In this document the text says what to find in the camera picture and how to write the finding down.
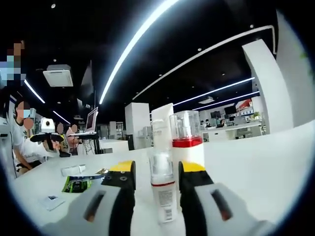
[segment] paper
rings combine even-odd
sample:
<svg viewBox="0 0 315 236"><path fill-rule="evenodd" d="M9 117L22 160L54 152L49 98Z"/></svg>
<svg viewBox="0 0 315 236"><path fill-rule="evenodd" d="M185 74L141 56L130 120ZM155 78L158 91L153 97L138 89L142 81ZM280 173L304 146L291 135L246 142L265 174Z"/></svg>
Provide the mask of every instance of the paper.
<svg viewBox="0 0 315 236"><path fill-rule="evenodd" d="M64 203L65 199L57 197L56 195L50 195L43 199L40 199L39 202L46 208L46 210L52 211L53 209Z"/></svg>

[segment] air conditioner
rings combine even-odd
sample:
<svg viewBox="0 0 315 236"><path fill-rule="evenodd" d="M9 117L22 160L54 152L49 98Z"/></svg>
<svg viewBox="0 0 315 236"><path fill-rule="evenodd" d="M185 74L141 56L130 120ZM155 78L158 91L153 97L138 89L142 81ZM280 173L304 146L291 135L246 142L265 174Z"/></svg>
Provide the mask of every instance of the air conditioner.
<svg viewBox="0 0 315 236"><path fill-rule="evenodd" d="M207 103L210 103L210 102L214 102L214 99L212 97L209 97L203 101L200 101L199 103L200 104L207 104Z"/></svg>
<svg viewBox="0 0 315 236"><path fill-rule="evenodd" d="M71 67L68 65L49 65L43 74L50 87L72 87Z"/></svg>

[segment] black ceiling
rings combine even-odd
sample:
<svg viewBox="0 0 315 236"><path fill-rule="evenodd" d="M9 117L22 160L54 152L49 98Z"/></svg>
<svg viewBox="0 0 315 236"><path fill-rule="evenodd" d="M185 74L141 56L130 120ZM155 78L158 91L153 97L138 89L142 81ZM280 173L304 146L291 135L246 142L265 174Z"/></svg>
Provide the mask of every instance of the black ceiling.
<svg viewBox="0 0 315 236"><path fill-rule="evenodd" d="M27 79L42 96L41 104L27 87L21 93L45 116L55 110L72 122L76 98L86 67L92 61L98 103L106 82L123 50L142 23L163 1L157 0L56 0L16 3L13 37L25 41L22 66ZM202 50L239 33L266 25L277 32L276 11L269 0L179 0L140 38L122 64L99 106L99 123L124 121L132 98L178 64ZM150 109L177 103L251 77L241 46L262 38L272 49L272 34L264 30L220 46L193 60L145 91L134 102ZM51 88L42 71L51 64L71 66L73 88ZM252 91L251 83L212 94L223 101ZM198 100L175 110L199 107Z"/></svg>

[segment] ceiling light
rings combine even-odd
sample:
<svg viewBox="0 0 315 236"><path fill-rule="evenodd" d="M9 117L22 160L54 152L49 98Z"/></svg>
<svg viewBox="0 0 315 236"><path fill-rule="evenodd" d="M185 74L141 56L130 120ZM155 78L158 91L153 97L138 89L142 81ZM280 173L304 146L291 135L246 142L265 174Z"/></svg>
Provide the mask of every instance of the ceiling light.
<svg viewBox="0 0 315 236"><path fill-rule="evenodd" d="M205 108L205 107L214 106L214 105L217 105L217 104L220 104L220 103L223 103L223 102L232 101L232 100L235 100L235 99L238 99L238 98L241 98L241 97L246 97L246 96L249 96L249 95L253 95L253 94L256 94L256 93L259 93L259 91L257 91L257 92L252 92L252 93L249 93L249 94L245 94L245 95L242 95L242 96L239 96L239 97L234 97L234 98L231 98L231 99L222 101L222 102L216 102L216 103L214 103L214 104L210 104L210 105L207 105L207 106L204 106L204 107L198 107L198 108L193 109L193 111L199 110L199 109L202 109L202 108Z"/></svg>
<svg viewBox="0 0 315 236"><path fill-rule="evenodd" d="M37 94L37 92L35 92L35 90L30 86L26 79L24 80L24 83L42 103L45 103L45 101Z"/></svg>
<svg viewBox="0 0 315 236"><path fill-rule="evenodd" d="M235 85L239 85L239 84L241 84L241 83L245 83L245 82L247 82L247 81L251 81L251 80L253 80L254 78L255 78L255 77L251 77L251 78L249 78L249 79L242 80L242 81L240 81L240 82L236 82L236 83L233 83L233 84L231 84L231 85L227 85L227 86L224 86L224 87L222 87L222 88L218 88L218 89L212 90L212 91L207 92L207 93L204 93L204 94L202 94L202 95L199 95L199 96L196 96L196 97L192 97L192 98L187 99L187 100L185 100L185 101L176 103L176 104L174 104L173 106L176 106L176 105L182 104L182 103L184 103L184 102L188 102L188 101L194 100L194 99L196 99L196 98L202 97L202 96L204 96L204 95L208 95L208 94L213 93L213 92L220 91L220 90L222 90L222 89L226 89L226 88L229 88L229 87L232 87L232 86L235 86Z"/></svg>
<svg viewBox="0 0 315 236"><path fill-rule="evenodd" d="M170 71L166 72L161 78L156 79L155 81L153 81L152 83L150 83L148 86L146 86L142 91L139 92L139 94L137 94L136 96L134 96L132 99L136 99L138 96L140 96L142 93L144 93L146 90L148 90L149 88L151 88L153 85L155 85L156 83L158 83L159 81L161 81L162 79L166 78L166 76L169 76L171 73L175 72L176 70L178 70L179 68L183 67L184 65L186 65L187 63L205 55L206 53L210 52L211 50L218 48L224 44L230 43L236 39L239 39L241 37L247 36L249 34L253 34L253 33L257 33L260 31L264 31L264 30L271 30L272 33L272 53L274 55L277 54L276 52L276 36L275 36L275 28L274 26L270 25L270 26L262 26L262 27L258 27L255 29L250 29L249 31L237 34L235 36L232 36L228 39L225 39L215 45L212 45L209 48L204 49L202 52L197 53L196 55L192 56L191 58L187 59L186 61L180 63L179 65L175 66L173 69L171 69Z"/></svg>
<svg viewBox="0 0 315 236"><path fill-rule="evenodd" d="M109 89L109 86L113 82L113 79L115 75L117 74L119 68L123 64L124 60L134 47L134 45L138 42L138 40L141 38L141 36L147 31L147 29L154 23L154 21L157 20L157 18L162 15L167 9L169 9L173 4L175 4L178 0L166 0L164 1L152 14L151 16L143 23L143 25L140 27L140 29L137 31L137 33L133 36L132 40L128 43L127 47L125 48L123 54L120 56L117 64L115 65L111 75L109 76L109 79L107 81L107 84L104 88L104 91L102 93L102 96L99 100L99 103L102 104L104 97Z"/></svg>
<svg viewBox="0 0 315 236"><path fill-rule="evenodd" d="M42 102L45 103L45 101L35 92L35 90L30 86L30 84L27 82L27 80L24 80L24 83L26 86L32 91L32 93ZM57 112L53 111L56 115L58 115L60 118L64 119L62 116L60 116Z"/></svg>
<svg viewBox="0 0 315 236"><path fill-rule="evenodd" d="M55 113L55 114L58 115L61 119L63 119L65 122L67 122L68 124L70 124L69 121L67 121L65 118L63 118L62 116L60 116L57 112L53 111L53 113Z"/></svg>

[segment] bottle with red band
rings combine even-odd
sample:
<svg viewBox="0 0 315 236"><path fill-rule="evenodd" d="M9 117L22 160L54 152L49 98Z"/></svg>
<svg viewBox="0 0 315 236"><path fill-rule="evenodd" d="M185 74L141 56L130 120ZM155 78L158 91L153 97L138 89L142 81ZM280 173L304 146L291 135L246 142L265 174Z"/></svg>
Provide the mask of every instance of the bottle with red band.
<svg viewBox="0 0 315 236"><path fill-rule="evenodd" d="M177 188L177 203L180 209L178 187L179 161L194 162L204 166L204 148L198 111L182 111L170 116L172 133L172 159Z"/></svg>
<svg viewBox="0 0 315 236"><path fill-rule="evenodd" d="M150 155L151 186L160 223L177 218L176 186L170 151L156 148Z"/></svg>

